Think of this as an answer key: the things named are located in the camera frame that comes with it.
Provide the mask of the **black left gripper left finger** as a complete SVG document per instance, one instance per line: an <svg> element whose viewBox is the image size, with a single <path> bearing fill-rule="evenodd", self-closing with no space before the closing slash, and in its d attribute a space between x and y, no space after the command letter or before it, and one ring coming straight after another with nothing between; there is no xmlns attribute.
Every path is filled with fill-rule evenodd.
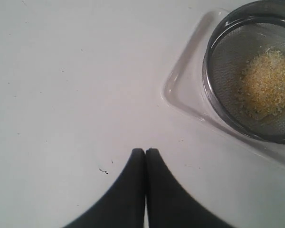
<svg viewBox="0 0 285 228"><path fill-rule="evenodd" d="M143 149L131 152L123 171L110 189L67 228L143 228L146 164Z"/></svg>

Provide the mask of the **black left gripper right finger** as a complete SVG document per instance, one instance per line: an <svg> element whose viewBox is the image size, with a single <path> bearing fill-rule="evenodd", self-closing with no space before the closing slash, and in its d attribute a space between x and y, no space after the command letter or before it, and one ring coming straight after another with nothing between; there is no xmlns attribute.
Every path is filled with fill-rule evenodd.
<svg viewBox="0 0 285 228"><path fill-rule="evenodd" d="M150 228L227 228L199 204L174 178L159 150L145 154L146 200Z"/></svg>

